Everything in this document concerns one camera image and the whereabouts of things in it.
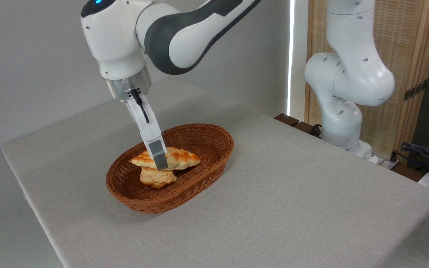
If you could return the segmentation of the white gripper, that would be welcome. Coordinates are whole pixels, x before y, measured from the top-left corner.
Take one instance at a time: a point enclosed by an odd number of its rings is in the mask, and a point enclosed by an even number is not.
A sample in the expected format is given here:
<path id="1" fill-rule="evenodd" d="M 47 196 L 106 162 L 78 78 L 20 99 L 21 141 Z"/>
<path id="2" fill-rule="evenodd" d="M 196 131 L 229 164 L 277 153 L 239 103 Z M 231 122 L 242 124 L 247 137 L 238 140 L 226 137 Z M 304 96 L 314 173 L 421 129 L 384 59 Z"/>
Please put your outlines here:
<path id="1" fill-rule="evenodd" d="M 131 114 L 132 119 L 140 131 L 145 147 L 150 158 L 153 159 L 156 169 L 162 171 L 168 168 L 165 154 L 167 149 L 163 140 L 159 124 L 148 99 L 141 96 L 142 105 L 138 105 L 135 99 L 125 100 L 125 104 Z"/>

